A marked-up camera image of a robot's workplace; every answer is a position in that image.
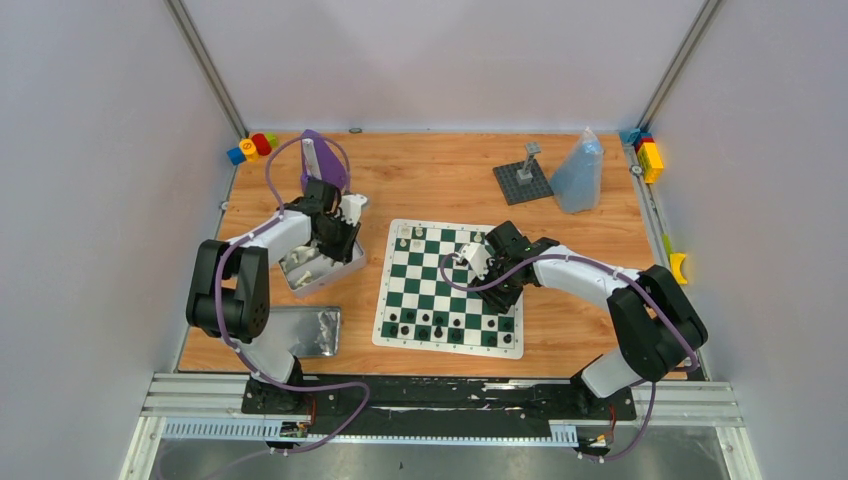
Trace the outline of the silver tin box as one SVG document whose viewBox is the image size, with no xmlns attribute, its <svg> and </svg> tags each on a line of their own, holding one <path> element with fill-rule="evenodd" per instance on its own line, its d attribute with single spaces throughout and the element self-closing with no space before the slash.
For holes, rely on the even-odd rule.
<svg viewBox="0 0 848 480">
<path fill-rule="evenodd" d="M 312 246 L 317 248 L 315 242 L 304 246 Z M 288 285 L 286 278 L 284 278 L 292 293 L 297 298 L 304 298 L 306 296 L 319 292 L 320 290 L 325 289 L 327 286 L 364 268 L 366 264 L 367 258 L 365 255 L 365 250 L 362 248 L 359 242 L 355 242 L 353 248 L 353 258 L 350 262 L 347 263 L 336 262 L 334 260 L 331 260 L 330 258 L 322 255 L 318 251 L 316 258 L 307 264 L 311 275 L 309 277 L 307 277 L 306 275 L 302 277 L 304 283 L 299 288 L 292 289 Z"/>
</svg>

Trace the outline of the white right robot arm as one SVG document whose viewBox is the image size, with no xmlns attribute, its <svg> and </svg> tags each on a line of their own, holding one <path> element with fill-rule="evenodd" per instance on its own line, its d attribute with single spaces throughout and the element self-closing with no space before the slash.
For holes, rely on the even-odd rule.
<svg viewBox="0 0 848 480">
<path fill-rule="evenodd" d="M 471 270 L 468 288 L 497 313 L 515 306 L 528 285 L 565 292 L 605 310 L 617 345 L 572 378 L 571 403 L 596 417 L 611 396 L 639 382 L 657 382 L 685 360 L 699 366 L 706 326 L 672 272 L 616 267 L 542 237 L 536 241 L 506 221 L 458 253 Z"/>
</svg>

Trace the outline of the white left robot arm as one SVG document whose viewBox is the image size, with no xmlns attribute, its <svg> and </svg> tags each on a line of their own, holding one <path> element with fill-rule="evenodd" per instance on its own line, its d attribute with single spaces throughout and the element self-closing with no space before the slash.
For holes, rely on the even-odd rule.
<svg viewBox="0 0 848 480">
<path fill-rule="evenodd" d="M 278 266 L 298 298 L 363 268 L 357 241 L 368 199 L 310 179 L 304 193 L 282 204 L 262 224 L 227 241 L 198 248 L 185 310 L 189 326 L 219 338 L 269 385 L 268 400 L 283 413 L 298 411 L 309 387 L 299 359 L 279 331 L 267 334 L 270 272 Z"/>
</svg>

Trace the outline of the silver tin lid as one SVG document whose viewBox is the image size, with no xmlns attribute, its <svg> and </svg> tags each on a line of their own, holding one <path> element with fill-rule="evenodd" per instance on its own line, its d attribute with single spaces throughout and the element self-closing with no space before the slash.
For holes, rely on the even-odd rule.
<svg viewBox="0 0 848 480">
<path fill-rule="evenodd" d="M 271 308 L 262 338 L 268 336 L 298 358 L 334 357 L 341 320 L 341 308 L 336 306 L 276 306 Z"/>
</svg>

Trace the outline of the green white chess board mat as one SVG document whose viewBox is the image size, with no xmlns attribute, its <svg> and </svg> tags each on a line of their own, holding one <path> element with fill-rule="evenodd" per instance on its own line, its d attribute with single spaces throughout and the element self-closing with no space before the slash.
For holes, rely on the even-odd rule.
<svg viewBox="0 0 848 480">
<path fill-rule="evenodd" d="M 524 355 L 523 301 L 497 313 L 474 292 L 469 267 L 440 261 L 468 243 L 492 247 L 491 225 L 394 219 L 389 227 L 372 343 L 518 360 Z"/>
</svg>

